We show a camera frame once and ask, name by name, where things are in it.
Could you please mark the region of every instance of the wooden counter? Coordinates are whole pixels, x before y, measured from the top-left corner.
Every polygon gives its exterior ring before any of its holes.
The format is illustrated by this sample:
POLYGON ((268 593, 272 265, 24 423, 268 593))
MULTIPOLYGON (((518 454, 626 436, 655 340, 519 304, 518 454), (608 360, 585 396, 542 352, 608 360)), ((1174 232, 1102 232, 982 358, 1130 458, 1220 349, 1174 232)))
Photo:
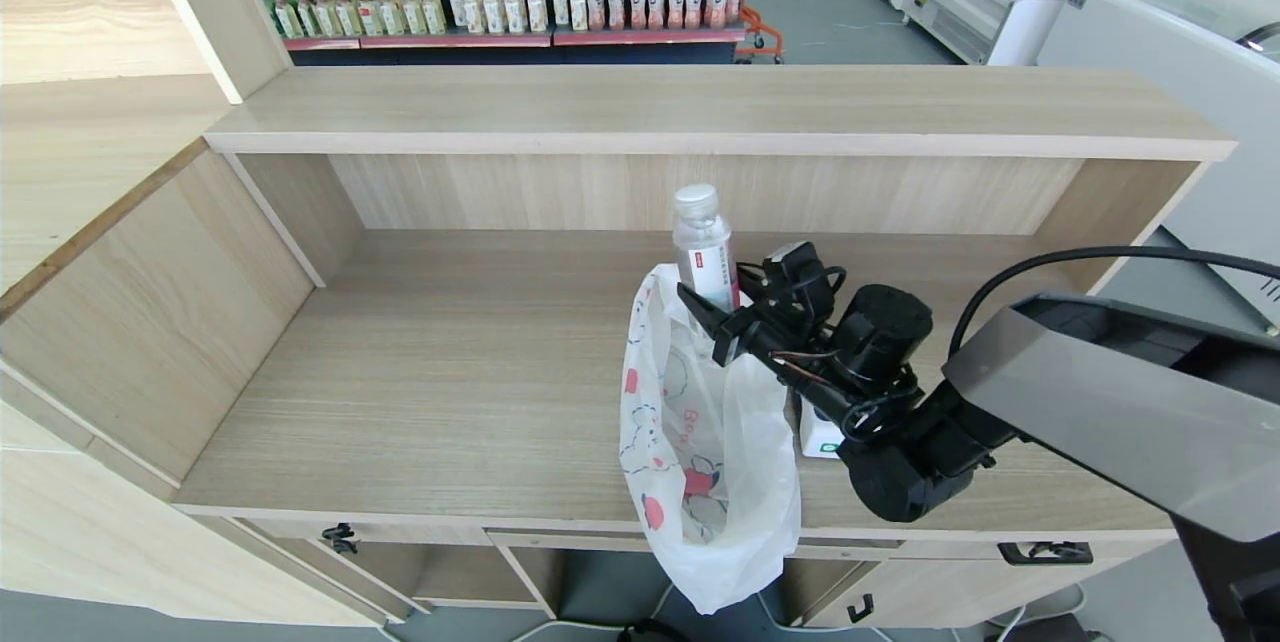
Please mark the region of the wooden counter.
MULTIPOLYGON (((646 550, 617 464, 622 336, 669 260, 676 188, 719 188, 740 260, 814 240, 850 269, 840 304, 860 283, 922 297, 932 388, 984 279, 1143 240, 1233 147, 1133 75, 1037 68, 287 69, 205 139, 46 265, 0 320, 0 363, 163 499, 362 619, 554 616, 566 550, 646 550), (321 538, 339 523, 358 555, 321 538)), ((23 217, 32 237, 84 225, 23 217)), ((1037 269, 979 318, 1119 265, 1037 269)), ((836 460, 801 458, 787 623, 845 624, 874 593, 863 624, 974 624, 1172 537, 1050 451, 996 458, 909 526, 861 506, 836 460), (996 552, 1037 541, 1096 563, 996 552)))
POLYGON ((311 67, 206 133, 229 153, 1221 159, 1128 72, 934 65, 311 67))

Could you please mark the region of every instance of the white box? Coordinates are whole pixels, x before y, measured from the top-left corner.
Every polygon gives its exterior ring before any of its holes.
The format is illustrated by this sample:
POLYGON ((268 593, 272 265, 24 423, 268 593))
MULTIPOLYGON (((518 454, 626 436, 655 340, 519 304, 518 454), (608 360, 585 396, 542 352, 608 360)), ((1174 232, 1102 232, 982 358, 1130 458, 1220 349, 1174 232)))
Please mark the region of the white box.
POLYGON ((814 405, 809 404, 809 400, 800 400, 800 454, 806 458, 828 458, 838 459, 836 457, 836 448, 845 441, 844 434, 836 427, 836 423, 831 419, 823 419, 818 417, 818 411, 814 405))

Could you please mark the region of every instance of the white plastic bag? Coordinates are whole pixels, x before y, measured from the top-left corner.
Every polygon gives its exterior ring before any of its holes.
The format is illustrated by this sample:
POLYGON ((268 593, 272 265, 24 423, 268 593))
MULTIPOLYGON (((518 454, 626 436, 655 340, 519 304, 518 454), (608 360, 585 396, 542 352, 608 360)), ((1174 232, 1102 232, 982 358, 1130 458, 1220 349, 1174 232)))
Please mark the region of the white plastic bag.
POLYGON ((763 590, 800 538, 786 390, 753 356, 728 368, 680 297, 675 263, 636 292, 618 459, 645 537, 700 614, 763 590))

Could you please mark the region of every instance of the cabinet door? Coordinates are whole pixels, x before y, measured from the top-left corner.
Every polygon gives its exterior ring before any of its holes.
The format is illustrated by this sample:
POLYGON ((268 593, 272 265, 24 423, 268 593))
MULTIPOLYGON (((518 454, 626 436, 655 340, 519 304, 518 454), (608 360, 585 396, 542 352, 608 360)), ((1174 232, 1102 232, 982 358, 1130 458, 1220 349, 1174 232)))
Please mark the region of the cabinet door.
POLYGON ((1089 565, 1011 567, 1005 560, 891 560, 864 565, 845 579, 831 604, 810 610, 805 627, 846 627, 849 607, 870 595, 876 611, 864 627, 970 627, 1111 568, 1123 559, 1089 565))
POLYGON ((268 564, 87 455, 3 454, 0 587, 195 619, 381 622, 324 581, 308 584, 268 564))

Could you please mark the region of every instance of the drawer handle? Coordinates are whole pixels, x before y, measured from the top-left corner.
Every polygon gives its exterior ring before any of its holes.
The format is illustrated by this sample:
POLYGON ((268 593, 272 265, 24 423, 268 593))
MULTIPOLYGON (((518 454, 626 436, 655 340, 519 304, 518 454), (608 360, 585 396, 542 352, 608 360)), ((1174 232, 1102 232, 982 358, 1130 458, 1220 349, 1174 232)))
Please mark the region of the drawer handle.
POLYGON ((858 611, 858 605, 849 606, 849 622, 858 624, 876 611, 876 600, 868 592, 863 595, 863 610, 858 611))
POLYGON ((339 522, 337 527, 330 527, 320 533, 320 537, 328 540, 329 546, 339 555, 343 552, 356 554, 356 541, 351 540, 355 536, 356 532, 346 522, 339 522))
POLYGON ((1037 542, 1027 554, 1019 550, 1016 542, 1001 542, 996 547, 1000 556, 1015 567, 1093 564, 1093 550, 1088 542, 1037 542))

